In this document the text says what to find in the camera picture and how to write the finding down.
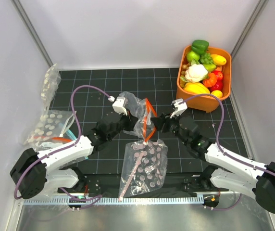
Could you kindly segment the clear bag orange zipper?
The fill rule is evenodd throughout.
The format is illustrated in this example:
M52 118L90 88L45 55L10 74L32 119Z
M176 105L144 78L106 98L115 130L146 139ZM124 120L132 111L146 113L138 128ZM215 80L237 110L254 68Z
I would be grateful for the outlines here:
M138 119L134 125L133 131L125 131L125 133L137 136L144 142L148 142L156 131L151 118L157 116L150 101L147 98L143 100L137 98L134 94L127 91L120 93L119 96L127 99L125 108L129 110L132 116Z

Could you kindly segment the white cauliflower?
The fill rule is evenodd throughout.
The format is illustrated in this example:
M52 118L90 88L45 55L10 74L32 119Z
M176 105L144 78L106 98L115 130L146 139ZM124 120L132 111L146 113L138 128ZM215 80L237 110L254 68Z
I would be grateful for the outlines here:
M185 74L187 82L196 83L204 80L208 75L208 71L202 64L193 64L188 68Z

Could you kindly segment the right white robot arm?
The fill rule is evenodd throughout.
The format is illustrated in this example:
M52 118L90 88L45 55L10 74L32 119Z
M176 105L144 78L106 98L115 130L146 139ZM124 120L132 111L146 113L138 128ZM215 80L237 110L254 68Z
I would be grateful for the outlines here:
M223 148L201 135L198 125L189 116L162 114L151 121L158 131L176 136L192 157L209 163L200 176L204 190L236 191L275 214L275 162L256 162Z

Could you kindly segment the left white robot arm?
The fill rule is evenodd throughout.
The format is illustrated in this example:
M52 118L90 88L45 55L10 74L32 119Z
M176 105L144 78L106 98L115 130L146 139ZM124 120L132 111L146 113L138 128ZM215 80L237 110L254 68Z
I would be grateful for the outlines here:
M105 149L122 131L133 131L138 118L112 112L97 122L95 127L74 141L62 146L36 152L23 151L10 171L16 187L15 199L48 196L58 188L79 193L85 188L85 178L76 167L65 169L76 159L84 158Z

